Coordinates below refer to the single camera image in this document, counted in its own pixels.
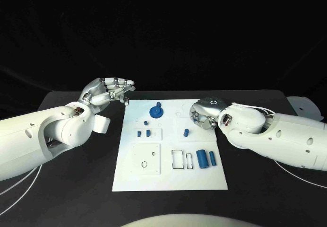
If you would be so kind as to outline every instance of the blue object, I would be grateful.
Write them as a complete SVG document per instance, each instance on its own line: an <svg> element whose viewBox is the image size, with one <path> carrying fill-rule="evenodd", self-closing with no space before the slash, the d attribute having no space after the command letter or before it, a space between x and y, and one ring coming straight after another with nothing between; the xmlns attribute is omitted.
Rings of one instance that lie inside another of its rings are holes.
<svg viewBox="0 0 327 227"><path fill-rule="evenodd" d="M184 130L184 137L188 136L188 129Z"/></svg>
<svg viewBox="0 0 327 227"><path fill-rule="evenodd" d="M216 166L216 159L214 159L213 151L208 152L208 155L210 155L211 165Z"/></svg>
<svg viewBox="0 0 327 227"><path fill-rule="evenodd" d="M208 167L208 163L207 163L207 158L206 158L206 151L204 150L198 150L195 152L195 156L197 156L200 169L207 168Z"/></svg>
<svg viewBox="0 0 327 227"><path fill-rule="evenodd" d="M161 103L157 102L157 106L149 109L149 116L152 118L159 118L162 114L164 110L161 109Z"/></svg>

